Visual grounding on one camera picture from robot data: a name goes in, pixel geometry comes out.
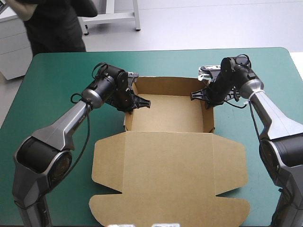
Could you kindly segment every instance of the cardboard box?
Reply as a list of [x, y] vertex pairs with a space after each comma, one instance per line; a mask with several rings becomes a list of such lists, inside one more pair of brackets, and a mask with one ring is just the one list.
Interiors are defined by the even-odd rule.
[[179, 223], [238, 227], [249, 213], [242, 199], [216, 197], [248, 180], [245, 149], [214, 135], [214, 114], [189, 95], [197, 79], [141, 77], [134, 90], [151, 108], [126, 114], [126, 132], [95, 145], [93, 181], [122, 194], [94, 195], [102, 225]]

